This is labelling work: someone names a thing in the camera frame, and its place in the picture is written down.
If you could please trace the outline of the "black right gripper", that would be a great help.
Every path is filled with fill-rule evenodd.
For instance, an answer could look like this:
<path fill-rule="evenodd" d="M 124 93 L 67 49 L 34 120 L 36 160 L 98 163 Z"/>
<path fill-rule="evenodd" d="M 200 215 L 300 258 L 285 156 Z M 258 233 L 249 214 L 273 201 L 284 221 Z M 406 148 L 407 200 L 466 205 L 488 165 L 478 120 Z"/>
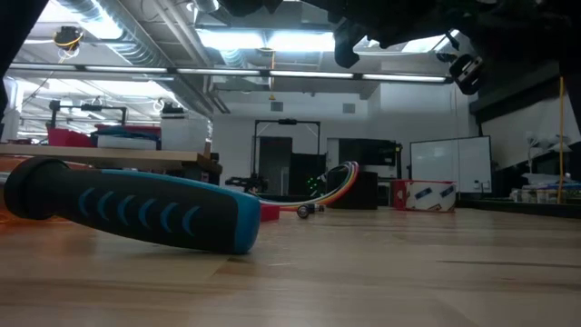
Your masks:
<path fill-rule="evenodd" d="M 359 61 L 353 48 L 362 39 L 375 40 L 381 48 L 408 41 L 443 36 L 458 47 L 448 21 L 456 0 L 312 0 L 328 12 L 337 25 L 333 32 L 337 65 L 351 68 Z"/>

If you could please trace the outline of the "red and white small box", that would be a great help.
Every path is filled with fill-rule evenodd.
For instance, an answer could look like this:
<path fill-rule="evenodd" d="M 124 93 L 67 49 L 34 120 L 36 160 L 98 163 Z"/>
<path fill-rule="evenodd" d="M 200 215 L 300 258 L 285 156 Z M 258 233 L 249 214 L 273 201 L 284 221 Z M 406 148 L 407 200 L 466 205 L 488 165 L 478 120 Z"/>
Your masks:
<path fill-rule="evenodd" d="M 392 206 L 400 211 L 453 213 L 456 185 L 449 181 L 395 180 L 391 184 Z"/>

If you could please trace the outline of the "red terminal block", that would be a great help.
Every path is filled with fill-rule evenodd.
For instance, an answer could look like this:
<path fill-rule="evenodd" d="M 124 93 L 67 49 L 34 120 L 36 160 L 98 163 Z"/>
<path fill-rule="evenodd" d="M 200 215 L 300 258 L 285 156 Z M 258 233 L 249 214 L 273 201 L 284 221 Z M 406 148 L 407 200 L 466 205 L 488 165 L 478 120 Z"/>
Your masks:
<path fill-rule="evenodd" d="M 281 209 L 278 205 L 262 204 L 261 205 L 261 222 L 277 222 L 280 219 Z"/>

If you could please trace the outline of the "chisel with blue-black handle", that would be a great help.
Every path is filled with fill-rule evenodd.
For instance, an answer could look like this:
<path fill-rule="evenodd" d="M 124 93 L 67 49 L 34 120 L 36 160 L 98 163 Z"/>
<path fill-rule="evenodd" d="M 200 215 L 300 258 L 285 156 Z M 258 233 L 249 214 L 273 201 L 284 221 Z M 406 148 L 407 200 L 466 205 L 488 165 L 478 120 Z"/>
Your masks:
<path fill-rule="evenodd" d="M 29 158 L 7 175 L 7 210 L 53 216 L 119 236 L 215 253 L 245 254 L 261 224 L 255 196 L 195 180 L 124 170 L 75 170 Z"/>

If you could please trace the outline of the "black LED light bar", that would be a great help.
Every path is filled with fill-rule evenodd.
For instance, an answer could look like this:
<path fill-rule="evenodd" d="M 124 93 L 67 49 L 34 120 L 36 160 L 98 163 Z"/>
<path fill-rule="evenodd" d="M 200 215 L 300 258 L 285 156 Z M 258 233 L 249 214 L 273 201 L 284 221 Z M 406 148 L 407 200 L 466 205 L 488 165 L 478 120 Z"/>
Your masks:
<path fill-rule="evenodd" d="M 41 64 L 41 63 L 12 63 L 9 65 L 9 68 L 12 70 L 26 70 L 26 71 L 312 78 L 312 79 L 370 81 L 382 83 L 394 82 L 394 83 L 413 83 L 413 84 L 451 84 L 453 82 L 451 77 L 440 75 L 340 73 L 340 72 L 320 72 L 320 71 L 292 71 L 278 69 L 227 69 L 227 68 L 184 68 L 184 67 L 180 68 L 180 67 L 144 67 L 144 66 Z"/>

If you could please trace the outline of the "black equipment cabinet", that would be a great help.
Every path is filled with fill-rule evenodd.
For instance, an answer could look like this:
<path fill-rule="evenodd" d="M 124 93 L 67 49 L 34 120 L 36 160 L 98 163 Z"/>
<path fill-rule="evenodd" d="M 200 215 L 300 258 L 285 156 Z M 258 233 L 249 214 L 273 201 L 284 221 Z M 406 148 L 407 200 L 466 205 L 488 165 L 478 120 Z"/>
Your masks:
<path fill-rule="evenodd" d="M 328 138 L 326 190 L 336 189 L 346 179 L 345 162 L 357 162 L 359 174 L 353 191 L 375 192 L 380 185 L 402 177 L 403 146 L 395 141 L 361 138 Z"/>

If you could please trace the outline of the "black computer tower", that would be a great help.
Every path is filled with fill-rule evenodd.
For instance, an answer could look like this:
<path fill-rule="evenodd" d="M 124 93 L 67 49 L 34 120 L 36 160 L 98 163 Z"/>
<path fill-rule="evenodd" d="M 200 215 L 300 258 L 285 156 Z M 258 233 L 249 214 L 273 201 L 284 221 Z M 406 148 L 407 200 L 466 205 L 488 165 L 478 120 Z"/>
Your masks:
<path fill-rule="evenodd" d="M 289 194 L 313 195 L 319 190 L 317 178 L 325 172 L 322 154 L 292 154 L 290 157 Z"/>

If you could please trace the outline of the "white storage box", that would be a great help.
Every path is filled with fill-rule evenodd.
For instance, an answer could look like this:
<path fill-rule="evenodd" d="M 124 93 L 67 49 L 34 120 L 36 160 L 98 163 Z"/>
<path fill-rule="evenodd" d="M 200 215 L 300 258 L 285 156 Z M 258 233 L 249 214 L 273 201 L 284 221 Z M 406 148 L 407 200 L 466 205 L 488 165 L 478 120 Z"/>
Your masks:
<path fill-rule="evenodd" d="M 161 145 L 164 151 L 202 154 L 212 138 L 212 123 L 196 113 L 161 114 Z"/>

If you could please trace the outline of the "whiteboard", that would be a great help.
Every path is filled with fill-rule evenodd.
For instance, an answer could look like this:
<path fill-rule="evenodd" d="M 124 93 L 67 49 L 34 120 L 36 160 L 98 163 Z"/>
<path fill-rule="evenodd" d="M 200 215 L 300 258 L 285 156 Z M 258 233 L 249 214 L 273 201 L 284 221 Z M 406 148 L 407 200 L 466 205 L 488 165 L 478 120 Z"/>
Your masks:
<path fill-rule="evenodd" d="M 412 180 L 454 182 L 458 193 L 492 193 L 489 136 L 409 144 Z"/>

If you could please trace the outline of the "blue fabric bundle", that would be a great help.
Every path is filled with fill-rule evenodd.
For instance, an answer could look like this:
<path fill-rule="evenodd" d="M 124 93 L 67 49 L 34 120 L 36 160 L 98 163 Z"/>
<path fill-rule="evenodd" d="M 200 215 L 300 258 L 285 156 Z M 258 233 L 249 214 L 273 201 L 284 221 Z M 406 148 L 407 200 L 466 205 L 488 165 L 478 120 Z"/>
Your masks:
<path fill-rule="evenodd" d="M 161 137 L 157 134 L 146 133 L 146 132 L 137 132 L 131 131 L 126 129 L 124 126 L 117 125 L 117 126 L 106 126 L 103 129 L 99 129 L 94 131 L 90 134 L 92 141 L 95 143 L 99 136 L 114 136 L 114 137 L 121 137 L 121 138 L 137 138 L 137 139 L 144 139 L 158 142 L 161 140 Z"/>

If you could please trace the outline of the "wooden workbench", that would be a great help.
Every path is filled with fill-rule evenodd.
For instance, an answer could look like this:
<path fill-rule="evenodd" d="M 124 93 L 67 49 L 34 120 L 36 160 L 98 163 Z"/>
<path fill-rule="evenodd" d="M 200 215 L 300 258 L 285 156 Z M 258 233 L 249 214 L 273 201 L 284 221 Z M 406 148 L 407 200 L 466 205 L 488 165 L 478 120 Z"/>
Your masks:
<path fill-rule="evenodd" d="M 196 180 L 201 179 L 201 172 L 222 173 L 220 164 L 196 152 L 0 144 L 0 155 L 47 156 L 104 168 L 181 170 Z"/>

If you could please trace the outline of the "white lamp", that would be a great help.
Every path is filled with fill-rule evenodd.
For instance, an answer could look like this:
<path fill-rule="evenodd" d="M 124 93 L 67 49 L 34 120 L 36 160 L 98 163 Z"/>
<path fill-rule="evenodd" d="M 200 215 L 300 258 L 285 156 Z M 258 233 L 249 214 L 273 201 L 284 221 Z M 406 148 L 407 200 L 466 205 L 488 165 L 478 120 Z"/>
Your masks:
<path fill-rule="evenodd" d="M 536 135 L 532 132 L 526 132 L 527 154 L 530 158 L 551 153 L 559 152 L 563 149 L 564 152 L 570 152 L 568 145 L 571 139 L 567 135 L 559 134 L 541 134 Z"/>

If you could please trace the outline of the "red plastic bin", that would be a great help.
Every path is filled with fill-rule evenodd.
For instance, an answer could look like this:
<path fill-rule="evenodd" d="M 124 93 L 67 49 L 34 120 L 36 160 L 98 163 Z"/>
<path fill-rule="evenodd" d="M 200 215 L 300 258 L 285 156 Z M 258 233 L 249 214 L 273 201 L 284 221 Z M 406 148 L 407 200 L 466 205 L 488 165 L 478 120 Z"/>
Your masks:
<path fill-rule="evenodd" d="M 94 147 L 90 136 L 61 128 L 48 130 L 48 144 L 59 147 Z"/>

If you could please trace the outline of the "black metal gantry frame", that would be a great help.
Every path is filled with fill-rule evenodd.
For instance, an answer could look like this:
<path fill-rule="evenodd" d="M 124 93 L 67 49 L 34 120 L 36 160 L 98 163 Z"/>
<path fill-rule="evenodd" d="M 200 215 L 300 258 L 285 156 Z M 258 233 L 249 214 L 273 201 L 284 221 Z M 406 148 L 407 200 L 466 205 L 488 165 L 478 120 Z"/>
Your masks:
<path fill-rule="evenodd" d="M 80 105 L 62 105 L 59 100 L 52 100 L 49 103 L 49 109 L 52 113 L 51 119 L 49 120 L 49 127 L 56 127 L 56 114 L 61 109 L 80 109 L 85 112 L 101 112 L 102 110 L 118 110 L 122 113 L 120 120 L 121 125 L 126 125 L 127 123 L 127 108 L 125 106 L 103 106 L 99 104 L 80 104 Z"/>
<path fill-rule="evenodd" d="M 314 124 L 317 127 L 317 153 L 315 154 L 315 164 L 314 167 L 317 173 L 323 173 L 324 167 L 320 159 L 320 144 L 321 144 L 321 122 L 320 121 L 307 121 L 307 120 L 297 120 L 294 118 L 283 118 L 283 119 L 257 119 L 254 121 L 253 125 L 253 136 L 252 136 L 252 148 L 251 148 L 251 174 L 259 175 L 260 165 L 257 163 L 257 141 L 259 138 L 258 126 L 262 123 L 265 124 L 278 124 L 278 125 L 297 125 L 297 124 Z"/>

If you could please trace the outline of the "black aluminium table frame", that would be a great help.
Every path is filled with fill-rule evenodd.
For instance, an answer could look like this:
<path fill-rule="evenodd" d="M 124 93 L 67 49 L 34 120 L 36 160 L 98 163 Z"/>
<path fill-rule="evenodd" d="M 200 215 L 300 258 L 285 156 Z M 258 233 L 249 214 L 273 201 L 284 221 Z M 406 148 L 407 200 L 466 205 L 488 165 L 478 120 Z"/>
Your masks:
<path fill-rule="evenodd" d="M 514 203 L 508 201 L 463 199 L 457 201 L 457 208 L 581 219 L 581 204 Z"/>

